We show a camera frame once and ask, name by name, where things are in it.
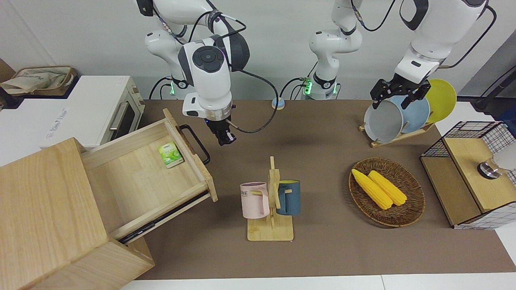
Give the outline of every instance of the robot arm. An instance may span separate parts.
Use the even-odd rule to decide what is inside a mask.
[[[356,0],[357,6],[361,3],[362,0]],[[310,50],[317,56],[317,66],[310,76],[312,87],[308,96],[315,100],[325,100],[334,92],[340,64],[333,55],[355,52],[362,45],[350,0],[335,0],[331,20],[339,29],[318,31],[310,38]]]
[[[430,89],[428,76],[450,55],[487,4],[487,0],[413,1],[416,6],[413,19],[401,18],[415,31],[414,39],[394,69],[392,80],[380,79],[371,90],[373,108],[394,95],[407,95],[401,105],[403,109],[412,101],[422,100]]]
[[[233,108],[229,67],[243,69],[249,48],[228,19],[243,23],[217,10],[209,0],[136,1],[140,12],[157,15],[165,30],[147,34],[147,49],[167,62],[180,88],[195,87],[196,92],[185,97],[183,114],[205,119],[220,145],[231,144],[236,137],[226,122],[231,120]],[[182,36],[190,24],[206,26],[214,35],[187,42]],[[173,32],[181,27],[181,33]]]

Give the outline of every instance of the brown mat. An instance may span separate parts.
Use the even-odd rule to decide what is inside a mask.
[[[233,121],[248,130],[272,112],[270,101],[235,104]],[[147,101],[141,125],[162,119],[166,107],[199,135],[212,156],[207,168],[219,201],[203,201],[149,233],[156,266],[139,279],[516,271],[494,231],[449,227],[419,160],[439,138],[437,129],[372,149],[358,130],[369,104],[287,101],[268,128],[253,135],[235,132],[237,140],[220,147],[203,120],[181,114],[181,101]],[[266,181],[271,155],[282,179],[301,181],[302,213],[294,217],[293,242],[246,240],[239,184]],[[415,224],[380,228],[350,204],[351,167],[373,156],[400,163],[421,184],[426,210]]]

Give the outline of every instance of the blue mug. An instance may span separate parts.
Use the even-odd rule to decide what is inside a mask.
[[[281,208],[276,212],[284,216],[301,213],[301,183],[299,180],[281,180],[278,187]]]

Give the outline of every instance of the woven basket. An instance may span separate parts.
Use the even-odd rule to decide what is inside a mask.
[[[364,159],[354,169],[369,174],[371,170],[387,178],[407,196],[407,201],[401,206],[393,205],[388,210],[382,210],[358,185],[352,173],[349,174],[349,191],[355,204],[373,221],[390,227],[404,227],[415,223],[425,211],[425,196],[421,186],[414,176],[400,164],[384,158]]]

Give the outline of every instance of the corn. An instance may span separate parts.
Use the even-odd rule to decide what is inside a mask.
[[[392,199],[394,204],[402,205],[407,201],[407,196],[377,171],[372,170],[368,177],[383,189],[383,191]]]
[[[352,169],[351,172],[355,177],[355,180],[360,185],[360,187],[367,193],[367,195],[382,209],[387,210],[392,206],[391,198],[383,192],[383,190],[376,185],[369,177],[367,177],[364,173]]]

